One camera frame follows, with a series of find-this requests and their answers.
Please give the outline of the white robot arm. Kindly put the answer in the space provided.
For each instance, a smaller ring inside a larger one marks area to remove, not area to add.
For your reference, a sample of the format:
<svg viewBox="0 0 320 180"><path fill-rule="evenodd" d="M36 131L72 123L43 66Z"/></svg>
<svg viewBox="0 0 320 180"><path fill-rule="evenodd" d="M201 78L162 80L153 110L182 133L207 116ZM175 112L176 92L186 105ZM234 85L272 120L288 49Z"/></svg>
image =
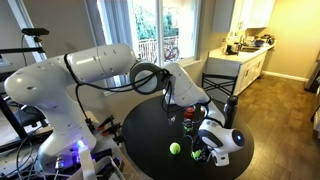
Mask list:
<svg viewBox="0 0 320 180"><path fill-rule="evenodd" d="M153 94L165 90L177 105L204 106L198 136L217 157L219 166L226 165L228 155L244 146L242 133L226 126L226 117L180 64L159 67L139 61L127 44L102 45L23 67L5 80L6 93L18 103L36 107L53 129L38 150L41 169L49 168L61 155L70 157L71 149L79 143L90 150L97 144L80 102L70 96L69 87L76 84L95 88L99 81L122 74L130 75L130 83L120 86L120 91Z"/></svg>

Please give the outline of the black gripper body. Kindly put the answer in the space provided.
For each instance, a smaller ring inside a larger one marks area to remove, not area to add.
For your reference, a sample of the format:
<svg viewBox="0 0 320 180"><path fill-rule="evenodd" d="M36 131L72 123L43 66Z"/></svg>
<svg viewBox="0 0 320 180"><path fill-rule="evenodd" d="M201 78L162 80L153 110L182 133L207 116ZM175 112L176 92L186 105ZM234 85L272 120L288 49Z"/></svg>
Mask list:
<svg viewBox="0 0 320 180"><path fill-rule="evenodd" d="M195 160L198 163L207 163L211 157L211 151L208 149L208 146L201 140L199 136L195 136L192 142L192 151L201 150L203 154L206 155L205 162L198 162L198 159Z"/></svg>

